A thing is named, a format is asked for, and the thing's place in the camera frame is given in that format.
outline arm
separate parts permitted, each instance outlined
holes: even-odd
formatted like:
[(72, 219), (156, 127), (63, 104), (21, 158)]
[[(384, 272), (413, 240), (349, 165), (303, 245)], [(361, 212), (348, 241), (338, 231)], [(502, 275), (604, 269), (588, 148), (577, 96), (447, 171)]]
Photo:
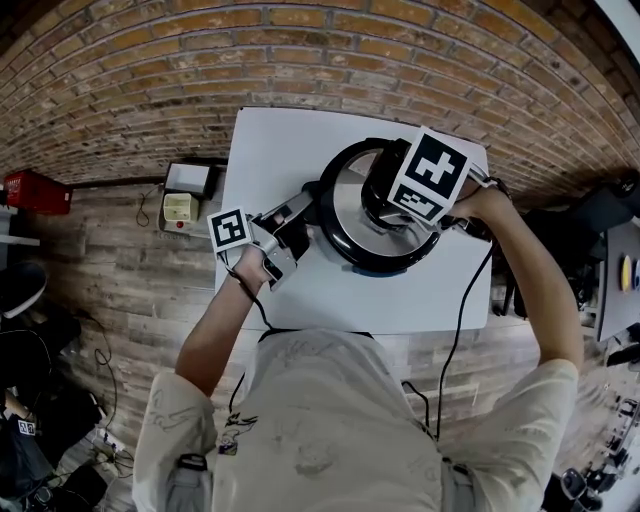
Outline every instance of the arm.
[(29, 417), (29, 411), (27, 410), (27, 408), (20, 403), (20, 401), (14, 396), (11, 391), (5, 390), (4, 398), (5, 406), (7, 407), (7, 409), (9, 409), (9, 411), (11, 411), (13, 414), (16, 414), (23, 420)]
[[(254, 247), (245, 250), (234, 270), (254, 295), (269, 279), (262, 269), (262, 253)], [(190, 381), (206, 396), (211, 396), (220, 382), (251, 306), (253, 302), (240, 284), (227, 276), (182, 346), (176, 374)]]
[(515, 276), (540, 346), (540, 363), (566, 359), (580, 370), (584, 341), (576, 299), (562, 270), (495, 188), (480, 190), (457, 204), (452, 215), (482, 220), (498, 240)]

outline white tabletop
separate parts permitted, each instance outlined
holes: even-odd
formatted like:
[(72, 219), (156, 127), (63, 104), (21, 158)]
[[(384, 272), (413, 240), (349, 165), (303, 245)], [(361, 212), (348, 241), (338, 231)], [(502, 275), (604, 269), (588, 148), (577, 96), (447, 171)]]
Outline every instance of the white tabletop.
[[(320, 178), (347, 146), (382, 137), (413, 141), (415, 126), (361, 116), (298, 109), (244, 108), (238, 113), (227, 168), (222, 210), (244, 206), (266, 213)], [(449, 144), (487, 169), (482, 146), (450, 137)], [(277, 328), (323, 327), (372, 334), (454, 330), (462, 295), (489, 250), (487, 242), (446, 232), (436, 247), (406, 273), (371, 278), (342, 271), (314, 245), (296, 272), (276, 291), (260, 292), (270, 323)], [(467, 299), (463, 328), (487, 321), (489, 263)], [(216, 290), (226, 271), (217, 266)], [(246, 329), (264, 330), (252, 308)]]

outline cable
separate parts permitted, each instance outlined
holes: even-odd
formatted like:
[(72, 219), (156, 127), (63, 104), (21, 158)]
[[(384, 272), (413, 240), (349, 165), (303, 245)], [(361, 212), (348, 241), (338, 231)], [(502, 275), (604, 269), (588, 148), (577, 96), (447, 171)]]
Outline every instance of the cable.
[(442, 419), (442, 398), (443, 398), (442, 388), (444, 386), (444, 378), (447, 373), (447, 368), (449, 367), (449, 363), (451, 363), (451, 359), (453, 359), (453, 355), (455, 354), (456, 349), (458, 348), (458, 341), (460, 339), (460, 329), (462, 327), (462, 315), (464, 314), (464, 306), (465, 306), (465, 303), (467, 302), (467, 297), (469, 296), (469, 292), (471, 292), (473, 285), (478, 280), (478, 277), (480, 276), (480, 274), (484, 270), (484, 267), (487, 265), (487, 263), (491, 259), (491, 255), (493, 254), (493, 252), (496, 250), (497, 247), (498, 247), (498, 244), (496, 241), (494, 241), (491, 244), (491, 248), (489, 249), (489, 252), (487, 252), (487, 255), (484, 257), (484, 260), (482, 260), (482, 263), (478, 267), (478, 270), (476, 270), (476, 273), (471, 278), (471, 281), (469, 282), (469, 285), (467, 286), (467, 289), (465, 290), (464, 295), (462, 296), (462, 302), (460, 302), (460, 310), (458, 312), (458, 326), (456, 327), (456, 335), (455, 335), (455, 338), (453, 339), (453, 346), (451, 347), (451, 352), (449, 352), (449, 357), (447, 357), (447, 361), (444, 363), (444, 367), (442, 368), (442, 373), (440, 374), (440, 385), (439, 385), (439, 391), (438, 391), (438, 423), (436, 426), (437, 440), (440, 440), (440, 422)]
[(157, 190), (157, 188), (158, 186), (156, 185), (151, 190), (149, 190), (149, 192), (147, 192), (146, 194), (143, 194), (142, 192), (140, 192), (141, 201), (140, 201), (140, 208), (138, 208), (138, 213), (136, 213), (136, 224), (138, 224), (138, 226), (140, 226), (141, 228), (146, 228), (150, 222), (149, 216), (144, 212), (142, 207), (144, 206), (144, 202), (147, 200), (147, 197), (149, 196), (149, 194), (151, 194), (151, 192), (153, 192), (154, 190)]
[(96, 320), (93, 316), (91, 316), (90, 313), (83, 309), (78, 309), (76, 311), (76, 316), (79, 316), (80, 318), (86, 318), (87, 320), (95, 322), (95, 324), (100, 328), (100, 332), (102, 333), (102, 337), (104, 338), (104, 344), (107, 346), (107, 350), (109, 352), (109, 356), (107, 357), (104, 355), (102, 349), (97, 348), (93, 351), (93, 357), (95, 358), (96, 363), (99, 366), (106, 366), (108, 368), (109, 373), (111, 374), (111, 382), (113, 383), (113, 412), (111, 413), (109, 422), (104, 427), (105, 431), (108, 431), (109, 427), (113, 423), (114, 418), (116, 417), (116, 411), (118, 410), (118, 383), (116, 381), (116, 376), (113, 373), (113, 368), (110, 364), (111, 359), (113, 358), (113, 351), (111, 350), (111, 345), (109, 344), (109, 340), (107, 339), (107, 331), (98, 320)]
[(411, 391), (413, 391), (416, 395), (418, 395), (420, 398), (422, 398), (424, 400), (424, 404), (427, 406), (427, 410), (424, 413), (424, 425), (425, 427), (429, 428), (429, 399), (423, 395), (422, 393), (420, 393), (420, 391), (418, 391), (415, 386), (409, 382), (408, 380), (403, 380), (400, 383), (402, 386), (404, 386), (405, 384), (407, 386), (409, 386), (411, 388)]
[(251, 299), (251, 301), (258, 306), (258, 309), (260, 310), (260, 315), (262, 316), (262, 321), (264, 322), (264, 325), (266, 325), (270, 330), (273, 330), (274, 327), (273, 325), (271, 325), (269, 323), (269, 320), (267, 320), (267, 314), (264, 311), (264, 307), (262, 306), (262, 303), (260, 302), (260, 300), (258, 299), (258, 297), (256, 297), (251, 290), (249, 289), (249, 287), (247, 286), (247, 283), (245, 283), (244, 279), (242, 277), (240, 277), (240, 275), (238, 275), (230, 266), (229, 266), (229, 261), (226, 258), (226, 254), (223, 256), (222, 254), (218, 254), (218, 256), (220, 257), (220, 261), (222, 261), (222, 264), (225, 266), (225, 269), (227, 270), (227, 273), (236, 281), (238, 281), (238, 284), (240, 285), (240, 288), (242, 288), (242, 290), (244, 291), (244, 293), (247, 295), (247, 297), (249, 297)]

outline brick wall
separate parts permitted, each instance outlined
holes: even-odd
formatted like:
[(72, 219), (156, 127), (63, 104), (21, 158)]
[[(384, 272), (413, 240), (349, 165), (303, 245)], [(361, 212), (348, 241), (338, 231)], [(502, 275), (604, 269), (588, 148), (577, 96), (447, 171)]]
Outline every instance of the brick wall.
[(0, 159), (67, 183), (226, 156), (238, 108), (425, 124), (524, 204), (640, 163), (640, 75), (586, 0), (65, 0), (0, 57)]

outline white t-shirt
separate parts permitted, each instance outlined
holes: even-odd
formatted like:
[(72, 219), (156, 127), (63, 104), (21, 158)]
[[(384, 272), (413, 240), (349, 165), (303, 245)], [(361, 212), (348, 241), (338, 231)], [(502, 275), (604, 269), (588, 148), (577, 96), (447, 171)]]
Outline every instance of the white t-shirt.
[[(556, 388), (560, 383), (565, 390), (556, 393), (565, 407), (542, 408), (546, 437), (553, 441), (541, 446), (542, 457), (551, 463), (577, 381), (575, 367), (573, 375), (561, 366), (566, 378), (552, 371)], [(138, 510), (166, 510), (167, 482), (177, 460), (188, 453), (206, 456), (216, 512), (441, 510), (442, 456), (373, 339), (332, 331), (274, 334), (258, 345), (246, 384), (246, 399), (218, 437), (208, 397), (177, 375), (156, 377), (135, 457)], [(550, 391), (544, 385), (534, 388)], [(526, 428), (520, 428), (522, 434)], [(538, 466), (546, 473), (548, 465)], [(533, 461), (530, 466), (538, 467)], [(548, 480), (550, 467), (548, 473), (524, 475), (516, 494), (535, 493), (538, 501), (539, 489), (528, 489), (527, 482)], [(493, 499), (486, 496), (487, 510)], [(513, 502), (495, 499), (501, 505)]]

